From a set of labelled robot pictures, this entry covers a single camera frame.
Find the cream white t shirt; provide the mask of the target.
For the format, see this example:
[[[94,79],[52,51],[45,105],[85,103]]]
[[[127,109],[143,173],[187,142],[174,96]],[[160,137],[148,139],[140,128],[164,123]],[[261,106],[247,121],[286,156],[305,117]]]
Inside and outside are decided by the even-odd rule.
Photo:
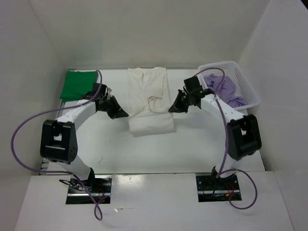
[[[167,70],[129,68],[129,129],[134,137],[175,132]]]

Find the green t shirt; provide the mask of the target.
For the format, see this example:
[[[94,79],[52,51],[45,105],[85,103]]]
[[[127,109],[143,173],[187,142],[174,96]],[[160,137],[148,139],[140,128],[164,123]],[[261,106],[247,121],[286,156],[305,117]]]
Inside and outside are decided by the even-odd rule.
[[[92,85],[96,83],[97,78],[98,74],[95,71],[68,71],[60,99],[64,103],[78,101],[87,92],[92,90]]]

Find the lavender t shirt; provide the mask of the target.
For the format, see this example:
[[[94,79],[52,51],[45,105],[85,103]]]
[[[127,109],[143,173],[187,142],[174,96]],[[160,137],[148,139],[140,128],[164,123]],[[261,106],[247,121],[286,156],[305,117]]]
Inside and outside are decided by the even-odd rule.
[[[219,83],[222,81],[217,90],[217,95],[230,107],[235,108],[247,105],[247,101],[243,97],[235,96],[236,85],[228,76],[223,78],[223,76],[210,74],[204,77],[204,81],[212,91],[216,91]]]

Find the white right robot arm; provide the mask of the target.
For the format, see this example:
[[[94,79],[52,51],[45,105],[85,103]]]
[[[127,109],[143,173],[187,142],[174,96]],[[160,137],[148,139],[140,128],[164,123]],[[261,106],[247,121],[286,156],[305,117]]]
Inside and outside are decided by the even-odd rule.
[[[212,90],[187,92],[178,90],[170,113],[186,113],[190,106],[197,106],[221,119],[225,129],[225,152],[222,161],[214,168],[211,184],[222,189],[228,184],[228,176],[236,171],[236,164],[246,156],[253,155],[262,146],[258,121],[254,115],[245,115],[224,103]]]

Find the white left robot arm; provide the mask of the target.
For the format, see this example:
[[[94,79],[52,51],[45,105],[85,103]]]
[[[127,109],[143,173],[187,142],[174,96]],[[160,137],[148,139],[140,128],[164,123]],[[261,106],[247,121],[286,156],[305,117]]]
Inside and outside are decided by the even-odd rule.
[[[77,130],[98,111],[106,112],[111,119],[128,117],[115,96],[100,97],[95,101],[80,100],[76,106],[55,120],[46,120],[42,126],[40,155],[75,174],[79,187],[89,193],[96,187],[90,177],[92,169],[78,156]]]

